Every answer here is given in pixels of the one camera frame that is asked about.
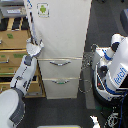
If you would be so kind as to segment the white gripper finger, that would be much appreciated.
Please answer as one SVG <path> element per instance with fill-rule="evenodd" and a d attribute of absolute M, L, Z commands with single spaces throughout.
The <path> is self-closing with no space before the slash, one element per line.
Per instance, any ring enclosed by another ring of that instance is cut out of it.
<path fill-rule="evenodd" d="M 31 39 L 31 38 L 28 38 L 28 39 L 26 40 L 26 42 L 27 42 L 27 44 L 32 44 L 32 39 Z"/>
<path fill-rule="evenodd" d="M 40 47 L 41 49 L 44 48 L 44 43 L 43 43 L 42 40 L 40 40 L 39 47 Z"/>

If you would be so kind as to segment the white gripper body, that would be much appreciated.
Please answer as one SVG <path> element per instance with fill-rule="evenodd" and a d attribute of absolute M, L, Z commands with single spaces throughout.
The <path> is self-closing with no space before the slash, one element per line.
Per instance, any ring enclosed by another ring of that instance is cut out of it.
<path fill-rule="evenodd" d="M 26 45 L 26 49 L 27 49 L 27 53 L 31 56 L 31 57 L 36 57 L 40 54 L 42 47 L 39 45 L 33 45 L 31 43 L 28 43 Z"/>

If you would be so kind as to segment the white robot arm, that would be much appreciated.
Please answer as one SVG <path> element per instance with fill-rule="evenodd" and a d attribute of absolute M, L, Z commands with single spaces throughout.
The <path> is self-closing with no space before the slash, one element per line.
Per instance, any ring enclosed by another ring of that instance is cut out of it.
<path fill-rule="evenodd" d="M 11 80 L 10 88 L 0 94 L 0 128 L 16 128 L 25 115 L 23 98 L 27 94 L 34 77 L 37 56 L 44 48 L 43 41 L 32 44 L 27 40 L 27 55 Z"/>

